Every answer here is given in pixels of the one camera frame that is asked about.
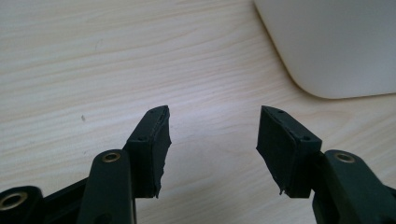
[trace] white object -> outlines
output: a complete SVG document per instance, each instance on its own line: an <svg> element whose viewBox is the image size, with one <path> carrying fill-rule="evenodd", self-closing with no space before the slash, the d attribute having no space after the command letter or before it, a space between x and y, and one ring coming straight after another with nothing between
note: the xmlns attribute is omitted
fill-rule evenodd
<svg viewBox="0 0 396 224"><path fill-rule="evenodd" d="M324 98L396 92L395 0L255 0L282 61Z"/></svg>

